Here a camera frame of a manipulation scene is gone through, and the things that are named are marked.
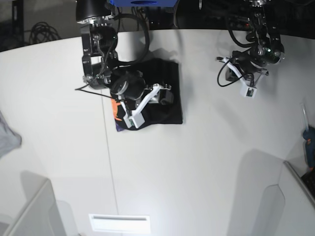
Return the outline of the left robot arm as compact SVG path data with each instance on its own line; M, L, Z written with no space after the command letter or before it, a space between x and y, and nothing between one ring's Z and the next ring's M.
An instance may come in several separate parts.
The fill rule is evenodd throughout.
M232 20L243 22L249 27L246 35L247 43L242 43L235 37ZM245 50L233 51L226 62L223 61L223 57L217 57L217 60L223 63L217 76L218 80L223 69L229 65L240 72L240 75L237 75L231 68L227 69L225 79L228 84L222 85L218 82L218 85L223 88L242 81L250 87L255 87L262 77L269 75L266 67L270 64L276 65L284 58L285 50L276 22L275 10L269 0L246 0L239 7L231 5L225 10L224 21L233 42Z

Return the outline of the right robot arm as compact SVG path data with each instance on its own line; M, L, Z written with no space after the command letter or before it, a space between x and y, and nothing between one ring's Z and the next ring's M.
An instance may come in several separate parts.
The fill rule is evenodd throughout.
M136 21L142 29L144 47L132 60L118 57L118 28L122 19ZM110 91L109 99L121 105L125 114L145 112L154 116L169 115L180 110L177 64L150 54L150 34L143 19L133 14L115 13L106 0L79 0L76 22L80 25L85 85Z

